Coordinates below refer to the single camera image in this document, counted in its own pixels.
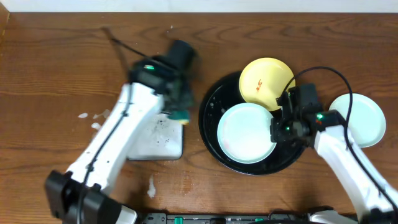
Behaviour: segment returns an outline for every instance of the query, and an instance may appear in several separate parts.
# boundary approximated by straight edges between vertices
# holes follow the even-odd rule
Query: white backdrop
[[[398,12],[398,0],[0,0],[10,12]]]

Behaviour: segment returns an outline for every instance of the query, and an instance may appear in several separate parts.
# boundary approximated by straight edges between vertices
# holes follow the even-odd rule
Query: paint spot
[[[82,113],[78,117],[79,118],[87,118],[87,116],[88,116],[88,113]]]
[[[107,118],[109,117],[110,114],[111,114],[110,110],[105,109],[104,112],[102,112],[102,113],[100,113],[100,114],[95,114],[95,115],[93,116],[93,119],[97,119],[97,118],[99,118],[100,116],[104,116],[104,118],[107,119]]]
[[[93,124],[91,125],[91,127],[94,128],[94,129],[97,129],[97,130],[100,130],[100,129],[101,129],[101,125],[98,124],[98,123],[93,123]]]
[[[154,175],[152,174],[149,177],[149,190],[147,191],[150,198],[154,198],[156,194],[156,189],[154,185]]]

